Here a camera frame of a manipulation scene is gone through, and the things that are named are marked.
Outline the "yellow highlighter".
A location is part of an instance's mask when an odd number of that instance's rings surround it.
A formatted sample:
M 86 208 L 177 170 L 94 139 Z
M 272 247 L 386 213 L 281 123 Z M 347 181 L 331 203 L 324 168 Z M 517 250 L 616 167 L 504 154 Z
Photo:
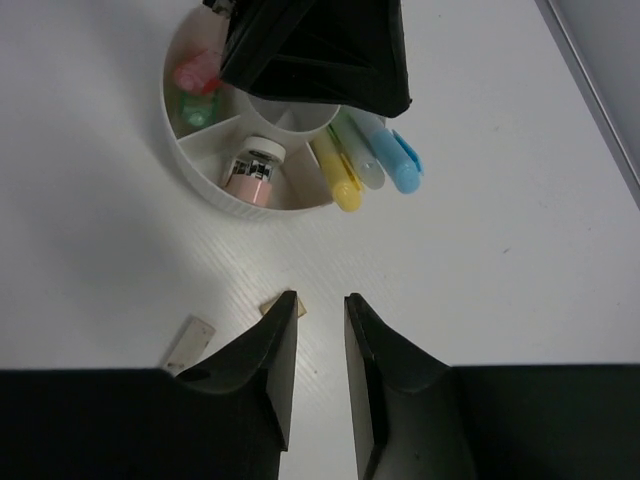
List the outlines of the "yellow highlighter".
M 310 145 L 334 202 L 345 212 L 357 211 L 363 187 L 329 130 L 320 131 Z

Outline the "pink highlighter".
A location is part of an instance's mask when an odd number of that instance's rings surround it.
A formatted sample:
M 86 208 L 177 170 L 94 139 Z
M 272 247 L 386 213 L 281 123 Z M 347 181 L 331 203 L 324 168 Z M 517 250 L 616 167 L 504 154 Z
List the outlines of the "pink highlighter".
M 212 50 L 204 50 L 185 60 L 173 72 L 172 79 L 182 91 L 192 95 L 207 95 L 220 85 L 221 55 Z

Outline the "pink white mini stapler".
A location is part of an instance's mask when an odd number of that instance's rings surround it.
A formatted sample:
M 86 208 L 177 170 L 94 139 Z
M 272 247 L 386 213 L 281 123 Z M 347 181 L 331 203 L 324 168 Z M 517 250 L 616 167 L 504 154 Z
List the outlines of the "pink white mini stapler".
M 279 143 L 249 136 L 229 161 L 222 187 L 245 203 L 266 207 L 272 192 L 272 177 L 285 157 L 286 150 Z

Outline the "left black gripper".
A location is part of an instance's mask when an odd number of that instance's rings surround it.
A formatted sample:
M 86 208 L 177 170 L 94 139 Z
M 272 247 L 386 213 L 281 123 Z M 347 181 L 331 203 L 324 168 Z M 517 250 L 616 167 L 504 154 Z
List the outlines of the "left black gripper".
M 208 1 L 229 22 L 222 80 L 270 101 L 395 118 L 411 104 L 399 0 Z

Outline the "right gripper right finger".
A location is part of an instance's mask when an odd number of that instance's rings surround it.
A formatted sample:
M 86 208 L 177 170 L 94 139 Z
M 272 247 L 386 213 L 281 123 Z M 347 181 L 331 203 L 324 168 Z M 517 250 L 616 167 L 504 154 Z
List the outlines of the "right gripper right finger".
M 345 299 L 362 479 L 635 479 L 633 364 L 449 366 Z

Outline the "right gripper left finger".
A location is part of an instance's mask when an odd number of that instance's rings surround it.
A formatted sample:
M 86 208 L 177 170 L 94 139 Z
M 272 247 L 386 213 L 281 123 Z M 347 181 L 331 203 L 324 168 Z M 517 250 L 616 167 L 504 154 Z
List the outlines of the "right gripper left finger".
M 298 297 L 186 371 L 5 370 L 5 479 L 275 479 L 288 449 Z

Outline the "light green highlighter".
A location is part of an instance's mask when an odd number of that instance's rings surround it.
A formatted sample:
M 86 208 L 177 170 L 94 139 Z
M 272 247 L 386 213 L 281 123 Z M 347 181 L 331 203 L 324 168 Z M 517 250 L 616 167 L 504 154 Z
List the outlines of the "light green highlighter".
M 350 117 L 340 111 L 331 122 L 331 129 L 360 181 L 371 190 L 381 189 L 385 183 L 382 167 Z

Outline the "white round compartment organizer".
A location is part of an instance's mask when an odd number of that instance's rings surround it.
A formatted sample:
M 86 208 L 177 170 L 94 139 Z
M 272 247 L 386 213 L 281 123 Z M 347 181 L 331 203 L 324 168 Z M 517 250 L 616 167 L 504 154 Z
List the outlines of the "white round compartment organizer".
M 331 122 L 340 112 L 338 106 L 270 102 L 222 84 L 213 91 L 218 95 L 218 109 L 212 125 L 195 129 L 180 118 L 179 100 L 184 91 L 175 85 L 173 72 L 204 50 L 221 54 L 227 24 L 227 20 L 204 6 L 193 8 L 177 27 L 165 56 L 161 104 L 169 146 L 181 173 L 209 204 L 246 220 L 290 218 L 336 204 L 310 142 L 328 129 L 346 156 L 331 129 Z M 284 163 L 272 177 L 266 207 L 245 203 L 222 187 L 229 161 L 249 136 L 273 140 L 286 150 Z

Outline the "beige long eraser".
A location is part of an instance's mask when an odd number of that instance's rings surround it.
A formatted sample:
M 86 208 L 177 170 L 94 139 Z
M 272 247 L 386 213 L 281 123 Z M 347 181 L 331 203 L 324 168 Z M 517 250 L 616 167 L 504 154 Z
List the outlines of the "beige long eraser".
M 198 316 L 189 315 L 178 330 L 160 368 L 172 376 L 196 365 L 215 336 L 216 330 Z

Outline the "yellow small eraser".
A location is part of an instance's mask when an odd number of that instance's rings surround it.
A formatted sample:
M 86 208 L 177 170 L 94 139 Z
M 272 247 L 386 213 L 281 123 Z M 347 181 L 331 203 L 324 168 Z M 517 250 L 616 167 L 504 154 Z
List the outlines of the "yellow small eraser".
M 261 312 L 262 315 L 265 315 L 268 313 L 268 311 L 272 308 L 272 306 L 279 300 L 279 296 L 276 296 L 268 301 L 266 301 L 265 303 L 263 303 L 260 307 L 259 307 L 259 311 Z M 299 318 L 303 317 L 304 315 L 307 314 L 307 309 L 305 308 L 304 304 L 302 303 L 302 301 L 300 300 L 300 298 L 297 298 L 297 316 Z

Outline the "green clear-cap highlighter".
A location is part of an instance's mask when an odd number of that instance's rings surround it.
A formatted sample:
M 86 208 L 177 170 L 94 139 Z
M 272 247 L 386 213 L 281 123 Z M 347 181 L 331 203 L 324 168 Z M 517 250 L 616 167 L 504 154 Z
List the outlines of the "green clear-cap highlighter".
M 202 129 L 212 125 L 216 119 L 218 95 L 212 92 L 195 95 L 187 92 L 180 94 L 179 115 L 190 127 Z

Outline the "blue highlighter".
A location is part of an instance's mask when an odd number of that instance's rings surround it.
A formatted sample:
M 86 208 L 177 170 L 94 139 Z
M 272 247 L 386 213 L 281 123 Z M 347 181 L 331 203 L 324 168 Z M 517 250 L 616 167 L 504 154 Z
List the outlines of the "blue highlighter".
M 346 111 L 396 189 L 403 194 L 417 191 L 424 167 L 416 151 L 397 131 L 389 130 L 379 116 L 353 107 Z

